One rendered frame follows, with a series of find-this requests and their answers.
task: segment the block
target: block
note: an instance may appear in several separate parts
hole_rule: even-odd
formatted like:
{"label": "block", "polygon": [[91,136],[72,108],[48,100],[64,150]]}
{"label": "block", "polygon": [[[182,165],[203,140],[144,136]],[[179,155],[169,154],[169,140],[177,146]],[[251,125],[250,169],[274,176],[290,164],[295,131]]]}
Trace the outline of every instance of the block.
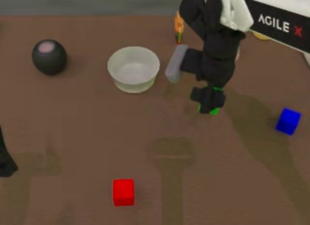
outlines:
{"label": "block", "polygon": [[288,135],[293,135],[298,126],[300,117],[301,113],[284,108],[278,120],[276,130]]}
{"label": "block", "polygon": [[116,207],[134,205],[135,190],[133,179],[113,180],[113,203]]}

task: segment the white bowl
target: white bowl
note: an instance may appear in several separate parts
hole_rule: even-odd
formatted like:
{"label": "white bowl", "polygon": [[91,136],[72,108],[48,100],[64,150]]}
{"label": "white bowl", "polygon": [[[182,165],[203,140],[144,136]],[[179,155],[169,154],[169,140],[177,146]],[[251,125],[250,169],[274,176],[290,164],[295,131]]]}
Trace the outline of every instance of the white bowl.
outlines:
{"label": "white bowl", "polygon": [[159,72],[157,55],[144,47],[125,47],[116,51],[108,60],[108,72],[115,85],[127,93],[148,90]]}

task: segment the black ball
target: black ball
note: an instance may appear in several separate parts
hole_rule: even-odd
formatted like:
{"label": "black ball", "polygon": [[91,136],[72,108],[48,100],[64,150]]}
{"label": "black ball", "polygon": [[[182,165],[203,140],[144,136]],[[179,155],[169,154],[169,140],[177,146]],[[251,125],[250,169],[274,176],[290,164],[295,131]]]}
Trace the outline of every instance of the black ball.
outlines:
{"label": "black ball", "polygon": [[53,76],[65,69],[67,53],[59,42],[42,40],[33,48],[32,61],[40,72]]}

